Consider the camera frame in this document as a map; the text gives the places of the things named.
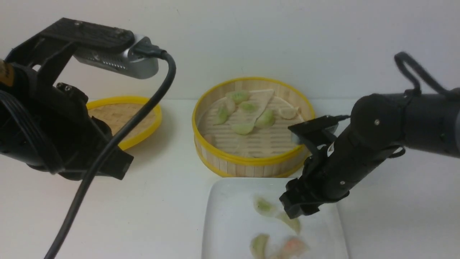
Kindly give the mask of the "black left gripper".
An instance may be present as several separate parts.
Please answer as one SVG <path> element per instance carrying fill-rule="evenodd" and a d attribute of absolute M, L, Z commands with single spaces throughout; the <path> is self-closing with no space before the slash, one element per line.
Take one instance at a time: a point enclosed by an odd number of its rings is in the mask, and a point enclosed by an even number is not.
<path fill-rule="evenodd" d="M 32 68 L 1 62 L 1 155 L 40 172 L 82 180 L 109 140 L 79 89 L 43 82 Z"/>

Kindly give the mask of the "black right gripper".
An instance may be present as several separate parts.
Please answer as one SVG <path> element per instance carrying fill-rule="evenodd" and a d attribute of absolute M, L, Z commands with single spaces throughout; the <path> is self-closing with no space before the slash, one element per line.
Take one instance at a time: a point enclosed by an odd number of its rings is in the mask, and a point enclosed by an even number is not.
<path fill-rule="evenodd" d="M 398 122 L 352 122 L 329 146 L 304 162 L 279 200 L 290 219 L 310 216 L 335 203 L 399 149 Z"/>

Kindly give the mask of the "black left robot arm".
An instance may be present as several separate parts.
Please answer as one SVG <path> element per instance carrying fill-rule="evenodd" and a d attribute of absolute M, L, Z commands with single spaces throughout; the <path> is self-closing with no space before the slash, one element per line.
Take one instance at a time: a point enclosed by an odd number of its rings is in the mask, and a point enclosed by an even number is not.
<path fill-rule="evenodd" d="M 1 61 L 1 154 L 81 180 L 113 137 L 87 101 L 71 85 L 47 84 L 33 69 Z"/>

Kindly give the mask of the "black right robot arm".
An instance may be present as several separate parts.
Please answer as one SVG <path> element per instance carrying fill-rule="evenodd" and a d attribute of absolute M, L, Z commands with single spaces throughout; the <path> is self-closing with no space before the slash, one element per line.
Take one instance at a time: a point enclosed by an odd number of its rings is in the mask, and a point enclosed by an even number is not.
<path fill-rule="evenodd" d="M 291 219 L 319 212 L 350 193 L 387 159 L 406 149 L 459 157 L 459 91 L 441 94 L 372 94 L 350 115 L 322 116 L 288 127 L 311 155 L 302 175 L 279 200 Z"/>

